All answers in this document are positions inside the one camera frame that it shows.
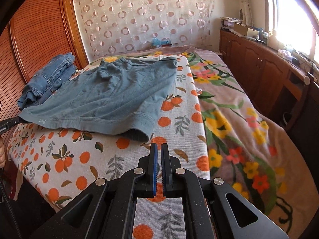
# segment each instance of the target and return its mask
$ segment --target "black cable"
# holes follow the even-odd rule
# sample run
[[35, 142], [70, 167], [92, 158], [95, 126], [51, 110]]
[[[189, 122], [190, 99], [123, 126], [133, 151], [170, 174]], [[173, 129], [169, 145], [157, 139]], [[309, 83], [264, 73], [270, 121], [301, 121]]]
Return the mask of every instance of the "black cable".
[[17, 220], [16, 220], [16, 218], [14, 216], [14, 212], [13, 212], [12, 206], [10, 204], [9, 198], [7, 196], [7, 193], [5, 192], [4, 184], [3, 184], [3, 180], [2, 180], [1, 175], [0, 175], [0, 191], [1, 191], [2, 197], [4, 199], [5, 206], [7, 207], [8, 213], [9, 213], [9, 215], [10, 215], [10, 217], [12, 219], [12, 222], [13, 222], [13, 224], [15, 226], [18, 238], [22, 239], [20, 228], [19, 228]]

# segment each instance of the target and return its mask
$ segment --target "black metal bracket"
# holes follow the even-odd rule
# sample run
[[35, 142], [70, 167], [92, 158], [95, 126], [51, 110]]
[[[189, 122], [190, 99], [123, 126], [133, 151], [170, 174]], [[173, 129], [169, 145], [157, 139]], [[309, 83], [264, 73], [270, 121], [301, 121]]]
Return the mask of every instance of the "black metal bracket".
[[[288, 239], [223, 179], [205, 180], [181, 167], [161, 146], [163, 193], [182, 198], [187, 239]], [[157, 145], [121, 178], [98, 178], [30, 239], [131, 239], [137, 198], [156, 195]]]

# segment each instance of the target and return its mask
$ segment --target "metal bolt head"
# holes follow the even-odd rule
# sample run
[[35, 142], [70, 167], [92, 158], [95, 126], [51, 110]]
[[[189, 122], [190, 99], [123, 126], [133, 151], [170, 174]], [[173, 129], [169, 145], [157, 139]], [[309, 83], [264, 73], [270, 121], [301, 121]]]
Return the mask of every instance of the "metal bolt head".
[[222, 185], [222, 184], [224, 184], [224, 180], [222, 178], [217, 177], [214, 179], [214, 183], [216, 185]]
[[175, 172], [176, 172], [177, 174], [184, 174], [184, 173], [185, 173], [185, 169], [183, 169], [183, 168], [177, 168], [177, 169], [175, 170]]
[[134, 169], [135, 174], [142, 174], [143, 172], [144, 172], [144, 170], [142, 168], [135, 168]]
[[98, 179], [96, 179], [95, 184], [98, 185], [98, 186], [102, 186], [102, 185], [105, 184], [105, 179], [98, 178]]

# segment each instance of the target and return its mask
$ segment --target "wooden louvered door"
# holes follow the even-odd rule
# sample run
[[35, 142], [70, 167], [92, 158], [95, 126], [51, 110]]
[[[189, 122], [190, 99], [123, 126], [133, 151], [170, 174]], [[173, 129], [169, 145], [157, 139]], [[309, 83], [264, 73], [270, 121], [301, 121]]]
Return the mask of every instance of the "wooden louvered door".
[[[9, 28], [6, 27], [0, 36], [0, 120], [15, 117], [19, 114], [17, 100], [26, 85], [16, 62], [11, 46]], [[4, 144], [7, 145], [14, 129], [2, 135]]]
[[[26, 83], [52, 57], [68, 52], [76, 55], [63, 0], [26, 0], [0, 36], [0, 120], [17, 116]], [[80, 66], [77, 58], [74, 64]], [[5, 146], [13, 131], [2, 135]]]
[[28, 81], [52, 57], [72, 52], [63, 0], [26, 0], [10, 21], [18, 64]]

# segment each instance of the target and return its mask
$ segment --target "wooden shelf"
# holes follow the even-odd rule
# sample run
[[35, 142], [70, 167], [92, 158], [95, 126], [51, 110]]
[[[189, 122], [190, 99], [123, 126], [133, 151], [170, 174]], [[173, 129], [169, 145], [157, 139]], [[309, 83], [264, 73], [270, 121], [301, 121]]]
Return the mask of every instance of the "wooden shelf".
[[293, 96], [297, 100], [300, 100], [302, 94], [301, 84], [293, 84], [289, 79], [287, 79], [284, 83], [284, 86], [293, 94]]

